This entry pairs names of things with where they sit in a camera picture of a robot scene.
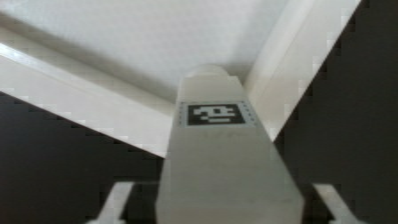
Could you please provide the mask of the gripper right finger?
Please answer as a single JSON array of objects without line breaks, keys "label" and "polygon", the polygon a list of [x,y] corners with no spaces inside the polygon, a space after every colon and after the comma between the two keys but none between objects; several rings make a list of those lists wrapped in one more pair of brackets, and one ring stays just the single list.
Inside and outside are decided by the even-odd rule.
[{"label": "gripper right finger", "polygon": [[354,214],[333,184],[312,183],[303,186],[303,224],[370,224]]}]

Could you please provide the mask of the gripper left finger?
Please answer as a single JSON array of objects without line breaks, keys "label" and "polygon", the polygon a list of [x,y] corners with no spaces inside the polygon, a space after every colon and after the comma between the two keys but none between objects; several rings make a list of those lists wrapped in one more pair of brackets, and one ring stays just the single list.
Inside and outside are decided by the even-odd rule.
[{"label": "gripper left finger", "polygon": [[157,185],[155,181],[118,181],[107,194],[106,202],[97,217],[86,224],[155,224],[157,218],[139,219],[132,222],[125,217],[129,201],[136,188],[143,185]]}]

